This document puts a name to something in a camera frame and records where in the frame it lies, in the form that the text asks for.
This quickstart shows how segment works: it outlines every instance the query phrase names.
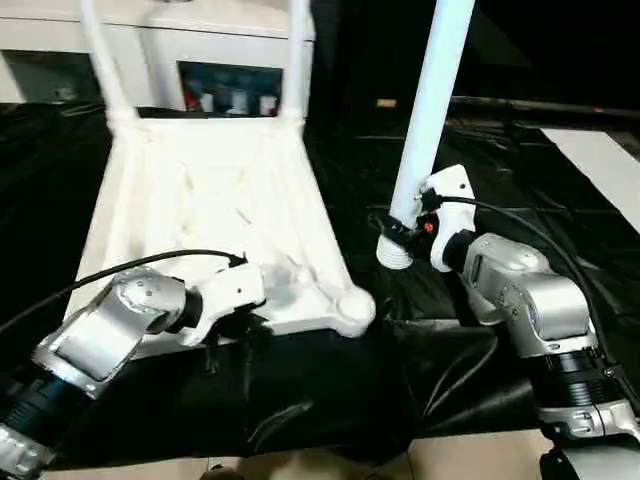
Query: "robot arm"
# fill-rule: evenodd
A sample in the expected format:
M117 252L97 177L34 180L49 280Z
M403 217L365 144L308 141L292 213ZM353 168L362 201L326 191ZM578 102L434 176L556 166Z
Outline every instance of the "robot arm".
M431 263L456 271L485 325L504 322L538 404L541 430L556 448L541 461L544 478L640 478L640 427L603 355L589 304L576 283L554 272L538 250L495 234L478 236L464 167L431 175L416 201L438 216ZM631 446L617 445L631 439Z
M148 268L115 275L86 307L35 349L38 378L0 423L0 474L37 478L75 421L114 380L148 334L198 345L215 321L264 300L259 269L243 264L200 290Z

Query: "white object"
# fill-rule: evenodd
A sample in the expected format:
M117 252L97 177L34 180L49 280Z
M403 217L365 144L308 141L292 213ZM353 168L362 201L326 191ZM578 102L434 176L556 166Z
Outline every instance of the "white object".
M262 95L260 97L260 115L263 117L271 116L276 108L277 101L277 98L273 95Z
M100 54L93 56L100 83L111 92L106 98L118 99L122 89L113 83L92 2L82 1L88 38ZM353 284L340 254L301 139L299 110L287 118L141 120L126 103L107 107L114 141L79 277L173 249L246 254L262 272L268 299L256 313L275 334L366 330L375 305ZM153 268L207 288L225 266L224 259L185 257ZM76 291L67 312L99 288ZM145 337L146 354L171 349L157 337Z
M640 233L640 162L605 132L542 132Z
M212 113L213 112L213 95L210 93L204 93L200 97L200 107L203 112Z
M3 0L0 51L88 53L79 0ZM109 45L135 106L184 110L178 62L284 69L287 0L97 0ZM301 22L304 54L300 103L306 111L315 32L308 9ZM22 103L0 53L0 102Z
M475 0L438 0L429 32L409 131L389 214L410 229L420 213L420 185L431 174L458 73ZM381 236L376 251L387 268L408 268L413 259Z
M247 92L244 90L234 90L231 92L231 109L227 112L230 115L246 115Z
M431 175L422 191L433 189L435 193L447 197L475 198L467 171L462 165L454 165ZM444 202L437 210L438 233L431 247L431 265L439 272L450 272L444 263L444 249L451 238L462 230L476 231L473 217L476 214L475 205L466 203Z
M282 105L280 115L285 120L294 120L304 116L304 103L301 101L305 96L302 90L305 82L305 25L300 19L305 18L308 10L308 0L289 2L289 39L287 51L287 70L284 75L282 86Z
M198 285L202 295L202 316L196 328L183 328L180 334L162 333L167 340L178 337L176 341L185 347L195 347L204 340L214 323L236 308L262 303L264 298L264 279L256 265L244 264L211 275Z

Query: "black cylinder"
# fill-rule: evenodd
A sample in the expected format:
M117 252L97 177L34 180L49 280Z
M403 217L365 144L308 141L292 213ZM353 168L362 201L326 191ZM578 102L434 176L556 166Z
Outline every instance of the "black cylinder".
M22 391L5 425L46 447L54 447L90 406L78 387L45 370Z
M202 317L202 308L202 295L197 291L187 290L184 310L176 322L167 328L167 332L178 333L184 327L197 327Z
M442 253L445 265L454 272L462 273L469 246L476 238L478 238L476 233L469 230L462 230L451 237Z
M597 349L525 359L533 393L542 408L584 407L624 398Z

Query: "white pipe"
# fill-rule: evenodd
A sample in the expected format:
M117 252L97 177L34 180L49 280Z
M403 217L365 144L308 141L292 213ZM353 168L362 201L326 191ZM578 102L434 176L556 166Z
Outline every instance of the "white pipe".
M136 111L124 93L105 32L96 13L93 0L80 0L82 26L91 52L91 63L100 83L100 90L106 104L106 114L110 126L113 121L137 118Z
M415 199L431 174L453 93L475 0L438 0L422 63L409 130L389 214L414 229L420 213ZM413 262L407 251L380 236L378 261L402 270Z
M309 0L289 0L289 57L284 72L280 116L294 123L302 123L303 120L304 44L308 14Z

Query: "white plastic chair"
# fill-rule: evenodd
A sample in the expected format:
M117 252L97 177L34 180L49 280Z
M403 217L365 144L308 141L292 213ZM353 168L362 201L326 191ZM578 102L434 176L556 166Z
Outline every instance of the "white plastic chair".
M246 253L263 271L268 301L256 313L274 334L321 328L362 334L375 305L349 276L301 138L308 0L290 1L288 66L273 118L139 118L93 1L81 0L81 7L113 146L78 276L181 248ZM154 268L198 285L220 263L185 257ZM99 288L77 291L67 311ZM146 354L171 350L166 335L149 336Z

